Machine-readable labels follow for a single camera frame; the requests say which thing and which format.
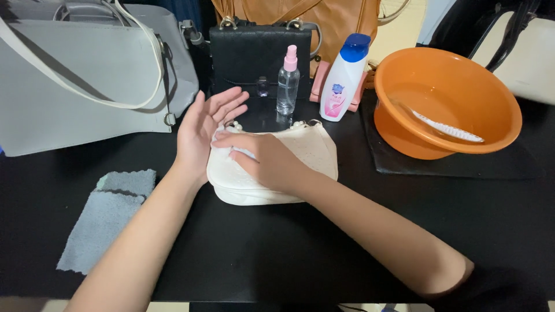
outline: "clear plastic bottle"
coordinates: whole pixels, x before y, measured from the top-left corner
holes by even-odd
[[[297,69],[297,46],[287,48],[283,67],[277,77],[277,112],[290,115],[295,109],[301,73]]]

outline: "black table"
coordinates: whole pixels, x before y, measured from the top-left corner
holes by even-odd
[[[375,101],[371,94],[369,101]],[[275,131],[275,102],[249,100],[245,130]],[[339,181],[400,213],[482,265],[520,268],[555,299],[555,107],[522,103],[527,147],[546,170],[533,180],[382,175],[358,113],[324,122]],[[298,102],[294,120],[318,118]],[[56,271],[97,180],[152,168],[162,177],[176,134],[139,133],[16,158],[0,157],[0,295],[70,298],[81,274]],[[201,188],[153,300],[418,302],[420,299],[308,204],[235,207]]]

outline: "black handbag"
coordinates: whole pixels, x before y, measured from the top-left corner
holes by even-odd
[[[321,42],[319,26],[299,19],[289,23],[256,25],[237,17],[224,18],[219,27],[210,29],[214,70],[212,91],[219,93],[240,86],[251,97],[276,98],[278,72],[283,66],[287,47],[294,44],[301,74],[297,98],[308,99],[310,60],[317,52],[310,52],[312,29],[318,31]]]

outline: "white plastic bottle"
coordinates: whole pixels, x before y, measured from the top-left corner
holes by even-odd
[[[324,83],[320,99],[322,118],[338,122],[349,108],[359,87],[369,46],[370,36],[353,33],[347,37]]]

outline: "small perfume bottle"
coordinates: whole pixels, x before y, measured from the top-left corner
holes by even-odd
[[[278,113],[282,115],[293,114],[300,78],[301,73],[297,69],[297,46],[291,45],[287,48],[283,67],[279,70],[277,77],[276,109]]]
[[[258,96],[268,96],[268,80],[266,80],[266,77],[260,76],[260,78],[258,78],[258,81],[256,82],[256,87],[258,91]]]

